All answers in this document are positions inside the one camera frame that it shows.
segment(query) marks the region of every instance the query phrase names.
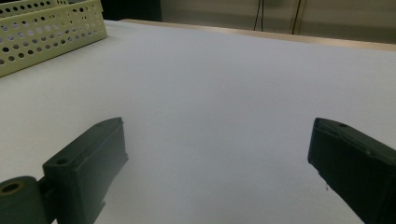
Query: white table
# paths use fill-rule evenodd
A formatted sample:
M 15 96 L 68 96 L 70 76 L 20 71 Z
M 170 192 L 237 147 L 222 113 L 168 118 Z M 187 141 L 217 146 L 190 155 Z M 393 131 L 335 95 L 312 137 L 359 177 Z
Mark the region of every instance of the white table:
M 314 118 L 396 147 L 396 52 L 107 21 L 108 39 L 0 78 L 0 176 L 122 116 L 96 224 L 361 223 L 308 164 Z

